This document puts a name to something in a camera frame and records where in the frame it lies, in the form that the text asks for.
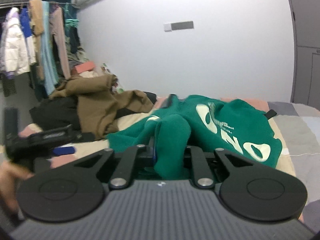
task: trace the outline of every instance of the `black strap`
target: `black strap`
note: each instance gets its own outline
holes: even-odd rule
[[[167,98],[167,100],[162,104],[161,108],[167,109],[172,105],[172,98],[174,96],[177,96],[175,94],[170,94]]]
[[[277,115],[277,112],[275,110],[270,110],[267,113],[263,114],[268,120],[272,117],[275,117]]]

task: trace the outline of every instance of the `wardrobe door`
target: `wardrobe door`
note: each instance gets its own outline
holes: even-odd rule
[[[308,105],[320,110],[320,54],[312,54],[312,77]]]
[[[298,46],[320,48],[320,0],[291,0]]]
[[[312,72],[312,53],[316,49],[301,48],[297,49],[297,74],[294,90],[294,103],[308,104],[311,72]]]

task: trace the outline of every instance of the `human hand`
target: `human hand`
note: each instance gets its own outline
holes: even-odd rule
[[[29,179],[33,174],[25,167],[4,161],[0,166],[0,195],[8,208],[17,213],[19,206],[15,195],[15,181]]]

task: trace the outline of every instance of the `light switch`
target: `light switch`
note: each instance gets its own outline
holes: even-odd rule
[[[163,25],[163,27],[164,27],[164,31],[165,31],[165,32],[170,32],[170,31],[172,31],[172,29],[171,29],[171,23],[165,23],[165,24]]]

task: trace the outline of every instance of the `white puffer jacket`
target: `white puffer jacket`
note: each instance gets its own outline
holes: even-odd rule
[[[12,8],[6,16],[0,42],[0,68],[7,78],[30,71],[27,46],[21,31],[19,9]]]

